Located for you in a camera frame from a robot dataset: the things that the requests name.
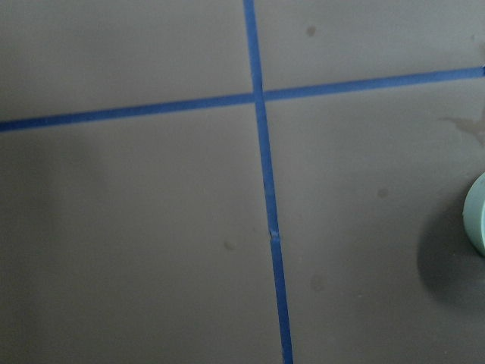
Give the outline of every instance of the stain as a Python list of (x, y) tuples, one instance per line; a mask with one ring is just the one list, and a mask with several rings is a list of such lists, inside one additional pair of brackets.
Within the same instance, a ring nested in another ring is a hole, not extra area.
[(310, 287), (315, 292), (324, 290), (324, 278), (321, 275), (312, 275), (310, 279)]
[(480, 120), (451, 117), (444, 117), (439, 120), (451, 121), (458, 130), (473, 135), (482, 146), (485, 146), (485, 108), (482, 110)]
[(386, 197), (388, 197), (388, 195), (389, 195), (389, 190), (387, 188), (380, 188), (377, 191), (377, 197), (379, 197), (380, 199), (385, 199)]
[(232, 240), (225, 240), (224, 241), (224, 248), (226, 248), (226, 250), (228, 250), (230, 252), (233, 252), (234, 250), (236, 250), (237, 244)]
[(311, 25), (310, 27), (306, 28), (306, 35), (314, 36), (316, 31), (317, 31), (317, 28), (315, 28), (314, 25)]

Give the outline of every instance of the light blue pipe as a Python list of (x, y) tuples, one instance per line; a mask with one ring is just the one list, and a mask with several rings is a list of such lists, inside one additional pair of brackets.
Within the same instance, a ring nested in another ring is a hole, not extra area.
[(485, 256), (485, 173), (468, 191), (463, 207), (465, 231), (482, 256)]

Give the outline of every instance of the blue painter's tape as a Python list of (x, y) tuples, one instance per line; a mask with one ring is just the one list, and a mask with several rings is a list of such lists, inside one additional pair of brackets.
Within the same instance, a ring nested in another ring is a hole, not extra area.
[(78, 112), (75, 114), (53, 115), (44, 118), (29, 118), (16, 121), (0, 122), (0, 133), (36, 127), (50, 127), (54, 125), (129, 118), (141, 115), (166, 114), (170, 112), (197, 110), (201, 108), (250, 104), (253, 102), (254, 96), (251, 93), (244, 93), (231, 96), (211, 97), (207, 99), (194, 99), (166, 102), (161, 104), (133, 106), (129, 108), (113, 108), (100, 111)]
[(293, 364), (293, 349), (289, 330), (283, 257), (281, 255), (280, 229), (278, 228), (276, 195), (274, 192), (273, 164), (271, 162), (270, 138), (266, 117), (266, 106), (264, 104), (263, 77), (259, 55), (258, 29), (256, 26), (255, 5), (253, 0), (244, 0), (244, 13), (248, 36), (252, 87), (255, 96), (256, 119), (258, 123), (264, 196), (266, 199), (266, 212), (268, 214), (268, 228), (271, 235), (271, 257), (273, 259), (274, 284), (276, 288), (278, 318), (280, 321), (281, 347), (285, 364)]
[(330, 95), (334, 93), (351, 93), (366, 89), (382, 89), (386, 87), (411, 86), (420, 83), (435, 83), (452, 80), (465, 80), (485, 76), (485, 67), (463, 68), (451, 71), (428, 72), (425, 74), (409, 74), (405, 76), (375, 78), (342, 83), (325, 83), (315, 86), (275, 89), (264, 93), (267, 101), (295, 99), (302, 97)]

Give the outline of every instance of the gray tile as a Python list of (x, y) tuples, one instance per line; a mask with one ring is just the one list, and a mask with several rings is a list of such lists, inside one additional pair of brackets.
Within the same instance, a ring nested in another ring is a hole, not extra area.
[(475, 67), (482, 0), (256, 0), (266, 89)]
[(268, 104), (296, 362), (483, 359), (484, 104), (482, 80)]
[(0, 4), (0, 120), (251, 91), (240, 0)]
[(252, 106), (0, 135), (0, 362), (280, 362)]

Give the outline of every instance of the floor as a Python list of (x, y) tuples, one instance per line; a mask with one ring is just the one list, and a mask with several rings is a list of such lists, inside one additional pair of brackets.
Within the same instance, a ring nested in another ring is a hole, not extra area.
[(22, 0), (0, 34), (0, 362), (481, 362), (483, 1)]

